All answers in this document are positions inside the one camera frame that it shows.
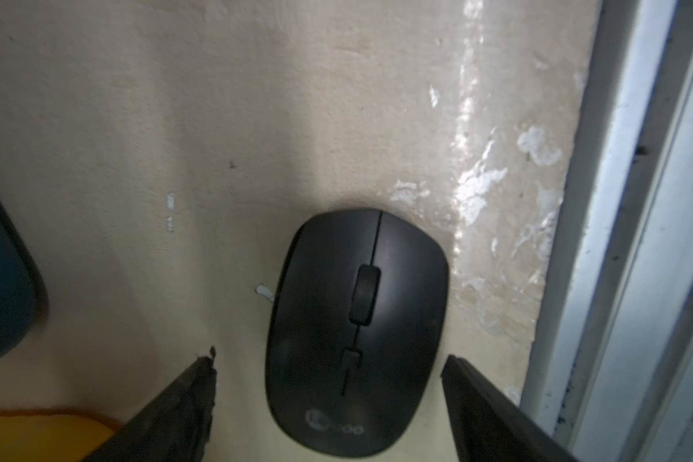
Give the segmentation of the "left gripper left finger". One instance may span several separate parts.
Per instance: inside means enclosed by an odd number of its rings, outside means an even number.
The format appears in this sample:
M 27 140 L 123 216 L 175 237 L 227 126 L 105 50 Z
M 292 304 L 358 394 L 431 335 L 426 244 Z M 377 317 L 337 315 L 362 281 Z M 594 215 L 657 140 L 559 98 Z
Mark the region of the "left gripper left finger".
M 87 461 L 200 461 L 210 441 L 216 350 L 196 359 Z

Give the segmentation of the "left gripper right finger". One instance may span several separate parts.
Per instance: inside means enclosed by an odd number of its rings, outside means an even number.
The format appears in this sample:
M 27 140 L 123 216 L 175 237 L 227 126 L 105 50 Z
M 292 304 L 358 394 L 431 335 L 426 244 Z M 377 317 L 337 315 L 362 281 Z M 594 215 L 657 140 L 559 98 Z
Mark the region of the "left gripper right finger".
M 576 460 L 466 359 L 449 356 L 441 380 L 460 461 Z

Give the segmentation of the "yellow plastic storage box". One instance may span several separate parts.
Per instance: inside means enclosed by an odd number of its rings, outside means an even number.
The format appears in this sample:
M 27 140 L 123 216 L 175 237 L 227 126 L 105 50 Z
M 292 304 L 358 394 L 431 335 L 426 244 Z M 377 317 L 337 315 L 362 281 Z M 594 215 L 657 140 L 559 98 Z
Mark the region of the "yellow plastic storage box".
M 0 461 L 81 461 L 120 428 L 74 411 L 0 413 Z

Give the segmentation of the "black mouse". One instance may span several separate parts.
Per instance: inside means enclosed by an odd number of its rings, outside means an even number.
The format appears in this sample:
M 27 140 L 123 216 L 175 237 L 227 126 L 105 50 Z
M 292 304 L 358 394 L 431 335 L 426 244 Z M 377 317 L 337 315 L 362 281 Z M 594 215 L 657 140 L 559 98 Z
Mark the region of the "black mouse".
M 404 219 L 372 208 L 308 219 L 269 326 L 265 387 L 277 425 L 338 457 L 395 444 L 427 388 L 449 285 L 441 246 Z

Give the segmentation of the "teal plastic storage box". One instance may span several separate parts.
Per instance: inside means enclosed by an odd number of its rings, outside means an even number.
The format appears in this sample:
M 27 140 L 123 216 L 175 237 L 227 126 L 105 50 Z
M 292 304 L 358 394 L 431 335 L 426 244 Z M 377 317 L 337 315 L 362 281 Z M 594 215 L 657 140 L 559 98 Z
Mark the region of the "teal plastic storage box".
M 24 339 L 47 310 L 40 271 L 0 201 L 0 358 Z

